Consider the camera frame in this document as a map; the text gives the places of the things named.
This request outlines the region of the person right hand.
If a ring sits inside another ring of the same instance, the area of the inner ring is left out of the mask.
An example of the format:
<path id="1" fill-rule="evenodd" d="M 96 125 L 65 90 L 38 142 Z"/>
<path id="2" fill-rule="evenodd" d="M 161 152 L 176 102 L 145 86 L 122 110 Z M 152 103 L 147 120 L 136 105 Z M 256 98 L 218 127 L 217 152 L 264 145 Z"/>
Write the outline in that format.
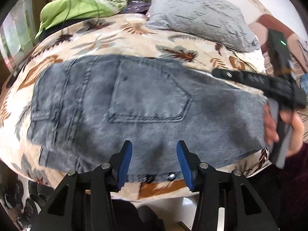
<path id="1" fill-rule="evenodd" d="M 292 135 L 290 137 L 289 148 L 286 153 L 286 158 L 296 155 L 300 152 L 303 146 L 303 135 L 305 133 L 304 124 L 299 114 L 295 111 L 281 110 L 281 120 L 285 123 L 284 131 L 292 128 Z M 280 141 L 280 134 L 277 132 L 276 120 L 270 113 L 268 104 L 264 106 L 264 140 L 271 146 Z"/>

